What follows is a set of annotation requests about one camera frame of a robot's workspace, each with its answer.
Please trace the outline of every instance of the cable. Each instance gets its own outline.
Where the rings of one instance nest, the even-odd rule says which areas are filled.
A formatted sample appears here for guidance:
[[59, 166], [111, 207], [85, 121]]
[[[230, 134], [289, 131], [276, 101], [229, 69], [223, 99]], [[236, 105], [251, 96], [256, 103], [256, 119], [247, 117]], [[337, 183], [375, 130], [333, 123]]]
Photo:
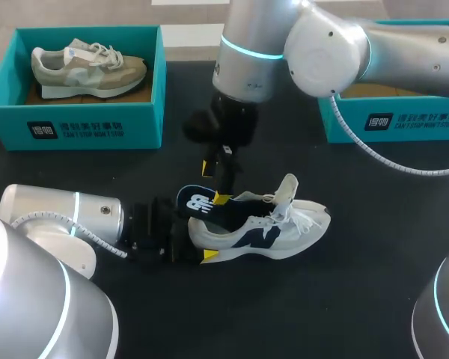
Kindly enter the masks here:
[[127, 252], [120, 251], [119, 249], [113, 247], [112, 245], [109, 245], [107, 242], [103, 241], [100, 237], [95, 236], [92, 232], [87, 230], [81, 224], [76, 223], [73, 219], [68, 218], [65, 215], [61, 215], [60, 213], [47, 212], [47, 211], [28, 213], [27, 215], [24, 215], [24, 216], [16, 219], [15, 222], [13, 222], [11, 224], [11, 226], [13, 229], [16, 229], [19, 225], [21, 225], [27, 221], [30, 221], [31, 219], [37, 219], [37, 218], [56, 220], [56, 221], [64, 222], [64, 224], [71, 223], [76, 228], [77, 231], [80, 231], [83, 234], [85, 234], [85, 236], [87, 236], [87, 238], [89, 238], [93, 242], [97, 243], [100, 247], [105, 248], [107, 251], [113, 253], [116, 256], [119, 256], [120, 258], [128, 257]]
[[350, 129], [350, 127], [347, 125], [346, 121], [344, 121], [343, 116], [341, 115], [341, 112], [339, 111], [339, 108], [337, 107], [337, 103], [334, 97], [330, 97], [331, 107], [333, 112], [336, 115], [337, 121], [339, 122], [340, 126], [343, 128], [345, 133], [351, 137], [351, 139], [360, 146], [361, 149], [366, 151], [367, 154], [371, 155], [375, 159], [377, 159], [379, 162], [383, 163], [386, 166], [389, 166], [395, 170], [406, 172], [407, 174], [415, 174], [417, 176], [424, 176], [424, 177], [443, 177], [443, 176], [449, 176], [449, 168], [447, 170], [436, 170], [436, 171], [426, 171], [426, 170], [417, 170], [415, 168], [410, 168], [406, 166], [402, 166], [397, 164], [396, 162], [392, 162], [391, 160], [379, 155], [376, 151], [371, 149], [369, 146], [367, 146], [363, 141], [359, 139], [358, 136], [355, 135], [355, 133]]

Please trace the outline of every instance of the shoelace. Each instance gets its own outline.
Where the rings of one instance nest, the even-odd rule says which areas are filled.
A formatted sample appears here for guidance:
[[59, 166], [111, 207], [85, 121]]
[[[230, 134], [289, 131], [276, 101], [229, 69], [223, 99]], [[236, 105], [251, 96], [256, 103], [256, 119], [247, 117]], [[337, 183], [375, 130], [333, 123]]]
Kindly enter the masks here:
[[[275, 196], [273, 194], [265, 194], [263, 196], [263, 202], [266, 203], [271, 203], [274, 199]], [[276, 209], [271, 215], [267, 215], [266, 218], [278, 224], [293, 223], [298, 228], [299, 235], [310, 233], [313, 226], [321, 228], [321, 225], [310, 216], [294, 209], [292, 204], [286, 208], [284, 213], [279, 209], [279, 206], [276, 206]]]
[[109, 49], [99, 43], [92, 43], [89, 47], [91, 51], [95, 51], [95, 59], [100, 55], [105, 55], [104, 62], [92, 62], [90, 66], [107, 66], [110, 70], [118, 69], [123, 66], [123, 56], [121, 52], [113, 50], [113, 46]]

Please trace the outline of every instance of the sneaker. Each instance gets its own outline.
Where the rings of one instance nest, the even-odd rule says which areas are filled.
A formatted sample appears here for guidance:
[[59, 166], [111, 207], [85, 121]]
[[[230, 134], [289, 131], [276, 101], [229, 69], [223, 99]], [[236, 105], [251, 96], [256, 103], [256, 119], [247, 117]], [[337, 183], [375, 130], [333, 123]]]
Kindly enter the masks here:
[[31, 68], [44, 99], [120, 96], [141, 84], [147, 72], [141, 58], [123, 56], [111, 46], [88, 45], [78, 39], [61, 51], [35, 48]]
[[234, 213], [238, 212], [239, 203], [257, 200], [272, 204], [273, 210], [266, 216], [249, 216], [238, 230], [231, 233], [223, 227], [191, 217], [188, 228], [193, 244], [197, 248], [218, 251], [205, 263], [232, 260], [243, 254], [261, 254], [282, 260], [316, 243], [327, 231], [331, 216], [327, 208], [318, 203], [295, 200], [297, 188], [297, 178], [288, 174], [274, 195], [245, 192], [234, 198]]

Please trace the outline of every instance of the shoe insole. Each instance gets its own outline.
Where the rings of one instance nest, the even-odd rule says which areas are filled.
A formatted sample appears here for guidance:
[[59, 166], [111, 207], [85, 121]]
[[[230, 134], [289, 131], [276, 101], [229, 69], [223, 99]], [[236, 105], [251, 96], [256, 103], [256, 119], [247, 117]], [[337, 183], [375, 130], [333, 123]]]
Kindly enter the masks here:
[[262, 200], [230, 199], [225, 205], [213, 204], [216, 192], [200, 185], [187, 185], [177, 195], [177, 208], [182, 215], [213, 223], [229, 232], [241, 228], [250, 215], [264, 217], [274, 209]]

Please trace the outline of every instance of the shoe box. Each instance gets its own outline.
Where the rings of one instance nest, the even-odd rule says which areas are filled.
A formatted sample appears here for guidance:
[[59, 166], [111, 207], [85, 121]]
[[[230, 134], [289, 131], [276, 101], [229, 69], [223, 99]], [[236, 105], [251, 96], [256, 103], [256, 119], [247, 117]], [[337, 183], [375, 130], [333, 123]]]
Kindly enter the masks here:
[[[31, 71], [31, 52], [35, 47], [58, 51], [74, 38], [143, 58], [144, 87], [117, 99], [41, 99]], [[0, 63], [0, 139], [10, 151], [158, 149], [165, 92], [159, 26], [18, 28]]]
[[[383, 20], [393, 25], [448, 25], [449, 20]], [[364, 142], [449, 140], [449, 98], [356, 84], [336, 97], [351, 130]], [[329, 143], [351, 143], [329, 99], [319, 99]]]

